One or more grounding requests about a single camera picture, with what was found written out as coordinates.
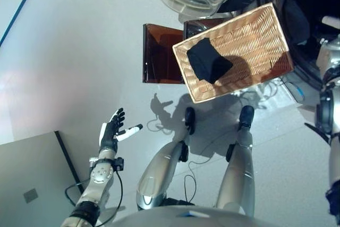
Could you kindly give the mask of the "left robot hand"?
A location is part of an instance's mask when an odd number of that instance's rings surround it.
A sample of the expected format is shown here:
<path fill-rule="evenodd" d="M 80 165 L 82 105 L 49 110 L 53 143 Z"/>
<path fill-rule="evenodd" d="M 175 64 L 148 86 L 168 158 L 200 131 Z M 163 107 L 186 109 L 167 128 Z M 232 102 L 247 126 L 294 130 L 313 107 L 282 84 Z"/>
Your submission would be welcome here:
<path fill-rule="evenodd" d="M 124 120 L 124 109 L 119 108 L 114 112 L 108 122 L 104 122 L 102 124 L 99 134 L 99 151 L 111 149 L 114 152 L 117 152 L 118 142 L 131 137 L 143 128 L 142 124 L 138 124 L 128 129 L 120 130 L 120 128 L 124 125 Z"/>

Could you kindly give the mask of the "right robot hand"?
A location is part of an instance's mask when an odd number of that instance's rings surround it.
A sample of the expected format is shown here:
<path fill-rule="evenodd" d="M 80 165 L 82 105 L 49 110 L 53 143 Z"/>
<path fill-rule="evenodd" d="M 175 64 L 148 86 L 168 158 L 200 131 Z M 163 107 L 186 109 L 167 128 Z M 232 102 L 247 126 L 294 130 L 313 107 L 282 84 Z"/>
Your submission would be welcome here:
<path fill-rule="evenodd" d="M 332 41 L 339 35 L 339 17 L 323 16 L 321 18 L 321 43 Z"/>

